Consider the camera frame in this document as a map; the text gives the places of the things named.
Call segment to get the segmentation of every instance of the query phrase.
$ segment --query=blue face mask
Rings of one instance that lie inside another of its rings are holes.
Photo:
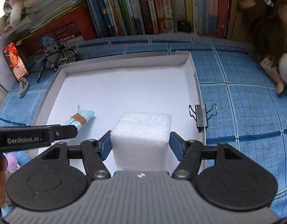
[[[80,114],[82,117],[84,117],[86,119],[86,122],[89,121],[90,118],[92,118],[95,115],[94,111],[80,110],[79,105],[77,108],[77,113]],[[77,127],[77,130],[79,130],[82,127],[81,123],[72,117],[67,122],[65,122],[64,125],[75,125]]]

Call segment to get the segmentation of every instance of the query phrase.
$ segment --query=blue checkered tablecloth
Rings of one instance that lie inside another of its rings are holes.
[[[81,59],[137,52],[190,51],[203,103],[218,106],[209,121],[207,145],[227,142],[265,169],[278,181],[271,209],[287,216],[287,88],[278,96],[274,82],[255,64],[251,47],[242,43],[184,34],[136,35],[103,38],[72,44]],[[0,126],[31,125],[53,72],[41,83],[29,77],[25,97],[14,84],[0,112]]]

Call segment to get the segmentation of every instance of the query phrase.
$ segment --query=foam block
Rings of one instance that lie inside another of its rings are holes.
[[[167,170],[171,115],[128,112],[110,133],[116,165],[124,170]]]

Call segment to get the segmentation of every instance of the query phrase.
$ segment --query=white tray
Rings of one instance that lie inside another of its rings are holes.
[[[63,66],[56,73],[36,113],[34,125],[63,124],[81,109],[95,111],[68,145],[99,139],[111,130],[124,112],[172,115],[171,131],[183,139],[205,143],[189,116],[188,105],[201,104],[194,63],[189,52],[151,52],[91,59]],[[179,163],[172,151],[168,172]],[[70,164],[84,172],[81,160]],[[104,161],[111,174],[117,169],[112,152]]]

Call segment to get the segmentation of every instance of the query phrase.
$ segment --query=metal screw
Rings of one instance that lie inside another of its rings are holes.
[[[179,178],[185,178],[189,175],[189,172],[187,170],[178,170],[175,173],[175,176],[179,177]]]
[[[107,176],[107,172],[105,170],[97,170],[94,173],[94,177],[99,178],[99,179],[105,178],[106,176]]]

